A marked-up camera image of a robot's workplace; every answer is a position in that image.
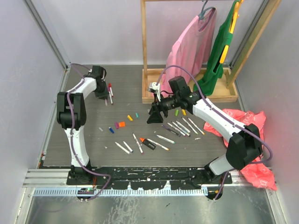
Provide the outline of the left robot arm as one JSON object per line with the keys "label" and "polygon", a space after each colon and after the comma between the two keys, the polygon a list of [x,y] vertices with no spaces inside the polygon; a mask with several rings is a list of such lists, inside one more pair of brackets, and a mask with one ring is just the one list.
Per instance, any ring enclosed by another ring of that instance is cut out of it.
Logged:
{"label": "left robot arm", "polygon": [[57,94],[57,122],[67,136],[71,152],[69,178],[78,180],[83,185],[90,184],[94,179],[84,139],[87,120],[85,99],[91,93],[99,99],[107,99],[106,75],[105,68],[93,65],[86,75],[81,75],[78,84]]}

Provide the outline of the white pen teal tip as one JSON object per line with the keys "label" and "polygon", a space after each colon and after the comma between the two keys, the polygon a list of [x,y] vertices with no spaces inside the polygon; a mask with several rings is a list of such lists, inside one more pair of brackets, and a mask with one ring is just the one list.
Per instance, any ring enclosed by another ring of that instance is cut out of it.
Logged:
{"label": "white pen teal tip", "polygon": [[164,141],[167,141],[167,142],[169,142],[171,144],[175,144],[176,143],[175,141],[170,140],[170,139],[168,139],[168,138],[166,138],[164,136],[161,136],[161,135],[157,135],[157,137],[160,138],[160,139],[162,139],[162,140],[164,140]]}

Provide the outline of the grey white pen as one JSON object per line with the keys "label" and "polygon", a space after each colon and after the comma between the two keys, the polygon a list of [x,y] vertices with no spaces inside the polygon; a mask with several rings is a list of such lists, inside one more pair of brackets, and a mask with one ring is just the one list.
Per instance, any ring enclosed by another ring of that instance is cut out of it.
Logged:
{"label": "grey white pen", "polygon": [[122,145],[120,145],[118,142],[115,142],[115,144],[117,145],[117,147],[119,147],[121,150],[123,150],[125,153],[127,154],[131,154],[130,151],[128,151],[126,148],[124,148]]}

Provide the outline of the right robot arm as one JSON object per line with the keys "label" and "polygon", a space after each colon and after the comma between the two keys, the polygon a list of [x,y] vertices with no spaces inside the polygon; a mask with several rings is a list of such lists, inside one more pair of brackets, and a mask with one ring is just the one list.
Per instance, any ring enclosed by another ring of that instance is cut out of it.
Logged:
{"label": "right robot arm", "polygon": [[221,175],[232,169],[241,170],[263,152],[259,129],[254,124],[245,125],[216,107],[201,90],[191,91],[183,77],[169,80],[172,95],[164,98],[158,83],[149,84],[154,101],[149,111],[148,124],[163,123],[168,111],[178,107],[203,119],[228,142],[226,153],[204,167],[205,179],[217,183]]}

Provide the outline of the dark purple pen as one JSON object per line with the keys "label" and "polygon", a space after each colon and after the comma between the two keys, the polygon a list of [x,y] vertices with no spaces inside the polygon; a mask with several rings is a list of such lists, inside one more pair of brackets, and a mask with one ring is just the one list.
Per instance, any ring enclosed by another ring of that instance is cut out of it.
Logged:
{"label": "dark purple pen", "polygon": [[166,127],[166,126],[164,126],[164,125],[161,125],[161,126],[162,126],[164,129],[166,129],[167,131],[171,132],[172,134],[174,134],[174,135],[176,135],[176,136],[178,136],[178,137],[181,137],[181,134],[179,134],[179,133],[177,133],[177,132],[171,130],[170,128],[168,128],[168,127]]}

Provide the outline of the magenta cap bic marker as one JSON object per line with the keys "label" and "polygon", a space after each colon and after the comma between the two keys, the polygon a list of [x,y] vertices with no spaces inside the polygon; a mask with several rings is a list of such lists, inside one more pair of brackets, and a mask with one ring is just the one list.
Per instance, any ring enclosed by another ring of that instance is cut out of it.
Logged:
{"label": "magenta cap bic marker", "polygon": [[108,93],[109,93],[110,103],[111,103],[111,105],[113,105],[113,104],[114,104],[114,103],[113,103],[113,97],[111,97],[111,93],[110,93],[110,91],[109,91],[109,87],[108,87]]}

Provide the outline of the purple cap white marker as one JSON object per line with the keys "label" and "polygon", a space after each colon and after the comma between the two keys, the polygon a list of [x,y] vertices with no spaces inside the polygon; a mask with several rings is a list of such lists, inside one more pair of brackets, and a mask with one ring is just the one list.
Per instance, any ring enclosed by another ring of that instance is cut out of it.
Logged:
{"label": "purple cap white marker", "polygon": [[178,129],[177,127],[175,127],[173,124],[167,122],[167,124],[172,127],[173,129],[175,129],[176,131],[178,131],[181,135],[186,136],[186,133],[181,131],[180,129]]}

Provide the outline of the red white pen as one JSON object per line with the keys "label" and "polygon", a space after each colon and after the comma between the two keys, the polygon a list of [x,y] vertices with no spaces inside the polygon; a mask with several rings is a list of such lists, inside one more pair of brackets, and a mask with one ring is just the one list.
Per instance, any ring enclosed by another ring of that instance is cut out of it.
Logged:
{"label": "red white pen", "polygon": [[111,83],[108,83],[108,87],[109,87],[109,91],[111,93],[111,97],[114,97]]}

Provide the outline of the orange black highlighter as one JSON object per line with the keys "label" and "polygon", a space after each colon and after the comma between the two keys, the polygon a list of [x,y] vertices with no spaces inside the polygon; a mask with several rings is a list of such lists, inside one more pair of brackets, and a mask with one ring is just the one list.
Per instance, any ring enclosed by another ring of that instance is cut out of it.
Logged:
{"label": "orange black highlighter", "polygon": [[151,143],[148,139],[140,138],[140,140],[143,145],[147,146],[151,150],[155,150],[156,146],[153,143]]}

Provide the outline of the yellow cap white marker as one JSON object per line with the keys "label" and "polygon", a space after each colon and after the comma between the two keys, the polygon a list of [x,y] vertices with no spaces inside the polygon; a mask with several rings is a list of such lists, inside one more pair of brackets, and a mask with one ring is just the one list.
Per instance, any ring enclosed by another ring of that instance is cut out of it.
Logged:
{"label": "yellow cap white marker", "polygon": [[147,140],[148,140],[149,142],[151,142],[151,143],[153,143],[153,144],[155,144],[155,145],[157,145],[157,146],[163,148],[164,150],[169,151],[169,148],[167,148],[167,147],[161,145],[160,143],[157,143],[156,141],[153,141],[153,140],[151,140],[151,139],[147,139]]}

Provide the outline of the blue band white pen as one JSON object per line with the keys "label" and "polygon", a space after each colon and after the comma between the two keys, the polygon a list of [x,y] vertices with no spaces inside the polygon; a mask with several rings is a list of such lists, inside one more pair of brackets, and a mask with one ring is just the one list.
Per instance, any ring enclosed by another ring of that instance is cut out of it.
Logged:
{"label": "blue band white pen", "polygon": [[127,149],[130,151],[130,153],[133,153],[133,149],[127,144],[127,142],[123,141],[124,145],[127,147]]}

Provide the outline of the blue cap white marker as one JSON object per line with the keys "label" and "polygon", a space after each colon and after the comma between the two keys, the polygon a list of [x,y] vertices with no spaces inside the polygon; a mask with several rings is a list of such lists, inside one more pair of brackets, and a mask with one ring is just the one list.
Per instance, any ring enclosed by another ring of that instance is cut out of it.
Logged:
{"label": "blue cap white marker", "polygon": [[190,137],[190,131],[183,126],[181,126],[178,122],[172,121],[172,124],[174,124],[178,129],[180,129],[182,132],[184,132],[188,137]]}

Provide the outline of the orange cap white pen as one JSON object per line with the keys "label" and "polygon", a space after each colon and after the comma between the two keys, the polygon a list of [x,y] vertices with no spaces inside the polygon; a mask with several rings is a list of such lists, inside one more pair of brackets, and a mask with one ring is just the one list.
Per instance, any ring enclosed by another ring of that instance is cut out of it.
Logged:
{"label": "orange cap white pen", "polygon": [[194,125],[194,127],[202,134],[205,135],[205,133],[193,122],[191,118],[188,117],[188,120]]}

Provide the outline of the magenta cap white pen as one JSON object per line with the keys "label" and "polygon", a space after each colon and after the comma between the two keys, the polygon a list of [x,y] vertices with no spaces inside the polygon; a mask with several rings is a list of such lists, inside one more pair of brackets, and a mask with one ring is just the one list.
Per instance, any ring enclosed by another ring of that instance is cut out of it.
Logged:
{"label": "magenta cap white pen", "polygon": [[134,139],[135,139],[135,141],[136,141],[136,144],[137,144],[137,146],[138,146],[138,148],[139,148],[139,150],[140,150],[140,153],[141,153],[141,154],[144,154],[144,152],[143,152],[143,150],[142,150],[142,148],[141,148],[141,145],[140,145],[140,143],[139,143],[139,141],[138,141],[136,135],[135,135],[134,133],[132,133],[132,135],[133,135],[133,137],[134,137]]}

